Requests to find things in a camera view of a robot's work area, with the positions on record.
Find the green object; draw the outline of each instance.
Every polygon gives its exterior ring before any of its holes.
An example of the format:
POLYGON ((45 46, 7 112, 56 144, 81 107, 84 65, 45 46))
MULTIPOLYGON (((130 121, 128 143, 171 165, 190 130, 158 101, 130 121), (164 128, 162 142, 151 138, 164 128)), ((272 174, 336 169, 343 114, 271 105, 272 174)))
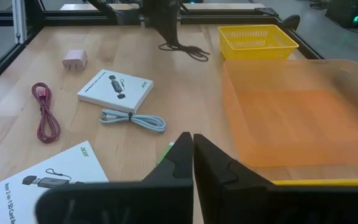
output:
POLYGON ((353 19, 353 22, 358 22, 358 16, 353 19))
POLYGON ((169 150, 172 148, 174 142, 171 142, 165 149, 164 149, 164 153, 159 157, 159 159, 157 159, 156 164, 159 165, 160 162, 164 159, 164 157, 167 155, 167 153, 169 152, 169 150))

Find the white box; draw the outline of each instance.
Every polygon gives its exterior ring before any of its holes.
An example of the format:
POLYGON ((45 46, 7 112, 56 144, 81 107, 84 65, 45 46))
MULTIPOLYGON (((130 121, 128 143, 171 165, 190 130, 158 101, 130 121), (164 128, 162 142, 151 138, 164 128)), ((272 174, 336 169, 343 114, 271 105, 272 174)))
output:
POLYGON ((0 224, 36 224, 35 204, 44 192, 84 182, 108 182, 88 141, 1 181, 0 224))
POLYGON ((77 95, 78 99, 126 113, 136 113, 153 81, 101 70, 77 95))

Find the yellow basket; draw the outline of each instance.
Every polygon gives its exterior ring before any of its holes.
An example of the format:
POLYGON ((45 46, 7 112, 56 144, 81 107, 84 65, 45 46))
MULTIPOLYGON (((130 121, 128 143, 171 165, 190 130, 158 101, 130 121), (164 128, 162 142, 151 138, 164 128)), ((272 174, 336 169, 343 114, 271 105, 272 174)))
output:
POLYGON ((299 45, 276 25, 219 27, 221 52, 232 59, 287 59, 299 45))

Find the light blue cable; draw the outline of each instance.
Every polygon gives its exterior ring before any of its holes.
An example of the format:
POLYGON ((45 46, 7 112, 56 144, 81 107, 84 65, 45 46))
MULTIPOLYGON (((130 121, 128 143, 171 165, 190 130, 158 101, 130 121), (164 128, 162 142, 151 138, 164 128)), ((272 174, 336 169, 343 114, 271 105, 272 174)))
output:
MULTIPOLYGON (((113 124, 120 121, 129 121, 129 114, 115 110, 103 109, 100 115, 100 122, 113 124)), ((131 121, 149 130, 162 133, 165 131, 166 123, 159 116, 133 114, 131 121)))

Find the pink braided cable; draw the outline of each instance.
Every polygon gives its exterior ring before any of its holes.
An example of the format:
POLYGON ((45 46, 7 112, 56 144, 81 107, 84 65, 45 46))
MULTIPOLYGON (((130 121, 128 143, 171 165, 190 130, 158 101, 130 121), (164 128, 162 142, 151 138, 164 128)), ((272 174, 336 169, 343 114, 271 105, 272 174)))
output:
POLYGON ((49 111, 52 92, 45 83, 36 83, 31 92, 35 99, 40 103, 41 121, 38 126, 37 137, 44 143, 51 143, 60 135, 60 125, 56 118, 49 111), (48 122, 50 128, 50 136, 45 134, 45 122, 48 122))

